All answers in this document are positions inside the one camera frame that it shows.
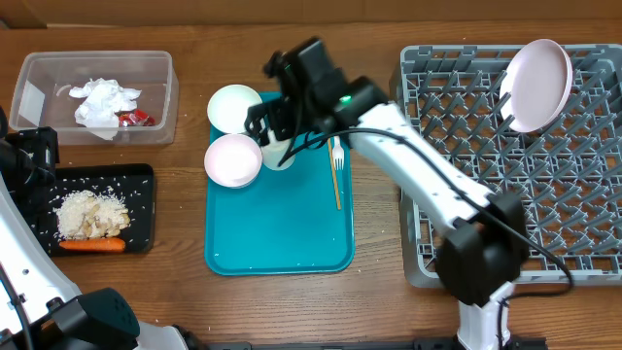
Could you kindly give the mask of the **pink round plate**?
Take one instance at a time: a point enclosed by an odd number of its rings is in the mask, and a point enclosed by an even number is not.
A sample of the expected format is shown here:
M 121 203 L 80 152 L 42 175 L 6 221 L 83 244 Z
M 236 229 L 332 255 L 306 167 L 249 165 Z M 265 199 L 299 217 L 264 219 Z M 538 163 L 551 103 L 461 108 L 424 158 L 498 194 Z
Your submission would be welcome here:
M 570 57 L 556 42 L 539 39 L 524 46 L 505 70 L 500 97 L 509 128 L 532 132 L 553 122 L 570 97 L 573 71 Z

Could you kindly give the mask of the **white paper cup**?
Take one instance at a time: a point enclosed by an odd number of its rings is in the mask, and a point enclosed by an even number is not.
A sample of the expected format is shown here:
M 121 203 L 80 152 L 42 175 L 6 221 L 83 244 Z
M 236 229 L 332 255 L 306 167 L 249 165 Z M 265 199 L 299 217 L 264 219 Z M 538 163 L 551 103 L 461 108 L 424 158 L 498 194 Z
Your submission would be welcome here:
M 291 140 L 277 140 L 273 130 L 269 130 L 267 136 L 268 144 L 260 147 L 263 165 L 273 171 L 288 169 L 294 163 L 295 156 L 290 157 L 282 165 L 280 165 L 279 162 L 286 154 L 286 151 L 291 144 Z

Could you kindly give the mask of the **pink small bowl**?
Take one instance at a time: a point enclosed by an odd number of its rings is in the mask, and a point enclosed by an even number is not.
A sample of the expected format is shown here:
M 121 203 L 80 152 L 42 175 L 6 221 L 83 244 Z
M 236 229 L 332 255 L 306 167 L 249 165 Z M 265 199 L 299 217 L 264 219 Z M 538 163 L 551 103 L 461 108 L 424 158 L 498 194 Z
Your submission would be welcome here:
M 232 189 L 248 186 L 262 166 L 259 145 L 242 134 L 219 137 L 208 147 L 204 157 L 205 171 L 214 183 Z

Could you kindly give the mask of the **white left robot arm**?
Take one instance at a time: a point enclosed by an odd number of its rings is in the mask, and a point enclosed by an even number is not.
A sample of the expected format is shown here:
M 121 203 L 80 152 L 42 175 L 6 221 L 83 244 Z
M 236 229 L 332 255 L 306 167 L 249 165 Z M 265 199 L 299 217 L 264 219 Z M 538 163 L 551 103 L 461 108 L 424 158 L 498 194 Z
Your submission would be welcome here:
M 83 294 L 52 262 L 15 204 L 50 187 L 57 136 L 1 129 L 1 346 L 4 349 L 200 349 L 179 326 L 137 320 L 111 288 Z

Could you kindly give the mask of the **white plastic fork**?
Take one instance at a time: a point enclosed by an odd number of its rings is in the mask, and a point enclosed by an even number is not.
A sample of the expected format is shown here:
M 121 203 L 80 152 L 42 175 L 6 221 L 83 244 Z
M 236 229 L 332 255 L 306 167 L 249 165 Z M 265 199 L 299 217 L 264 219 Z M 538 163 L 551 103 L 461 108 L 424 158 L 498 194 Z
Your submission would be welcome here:
M 344 149 L 341 146 L 341 140 L 339 136 L 333 137 L 332 159 L 334 168 L 336 170 L 342 170 L 344 168 L 345 154 Z

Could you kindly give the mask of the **white napkin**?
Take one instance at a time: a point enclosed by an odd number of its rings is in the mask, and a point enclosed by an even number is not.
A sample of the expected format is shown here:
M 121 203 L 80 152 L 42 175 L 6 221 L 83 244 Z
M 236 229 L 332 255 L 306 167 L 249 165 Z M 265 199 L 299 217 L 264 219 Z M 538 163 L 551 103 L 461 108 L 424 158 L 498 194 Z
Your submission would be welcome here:
M 122 87 L 117 80 L 103 78 L 69 90 L 70 97 L 84 100 L 74 113 L 76 123 L 107 141 L 118 133 L 120 120 L 117 113 L 135 110 L 140 95 L 140 89 Z

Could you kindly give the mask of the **white bowl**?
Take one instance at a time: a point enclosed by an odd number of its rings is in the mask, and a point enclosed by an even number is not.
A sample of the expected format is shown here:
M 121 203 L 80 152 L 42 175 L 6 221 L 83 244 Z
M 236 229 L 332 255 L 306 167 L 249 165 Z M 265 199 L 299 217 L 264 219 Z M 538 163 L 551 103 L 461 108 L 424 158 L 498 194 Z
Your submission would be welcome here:
M 246 132 L 244 122 L 248 109 L 260 105 L 259 94 L 244 85 L 228 85 L 218 89 L 207 105 L 207 116 L 213 127 L 224 134 Z

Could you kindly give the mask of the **red snack wrapper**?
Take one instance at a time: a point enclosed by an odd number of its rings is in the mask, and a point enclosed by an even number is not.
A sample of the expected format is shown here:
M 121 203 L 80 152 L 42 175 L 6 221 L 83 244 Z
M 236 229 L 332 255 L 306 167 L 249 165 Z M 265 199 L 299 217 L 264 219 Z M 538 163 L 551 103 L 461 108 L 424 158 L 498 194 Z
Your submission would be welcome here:
M 153 126 L 155 120 L 146 112 L 139 109 L 132 111 L 120 111 L 117 113 L 120 127 L 128 126 Z

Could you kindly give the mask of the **orange carrot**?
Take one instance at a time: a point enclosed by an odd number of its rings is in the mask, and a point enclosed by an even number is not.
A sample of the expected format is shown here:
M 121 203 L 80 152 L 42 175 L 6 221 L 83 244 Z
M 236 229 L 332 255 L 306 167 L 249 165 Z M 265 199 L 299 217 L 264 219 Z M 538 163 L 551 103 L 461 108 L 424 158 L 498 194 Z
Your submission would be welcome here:
M 69 251 L 96 253 L 122 253 L 125 250 L 125 242 L 116 237 L 89 240 L 67 240 L 60 242 L 59 246 Z

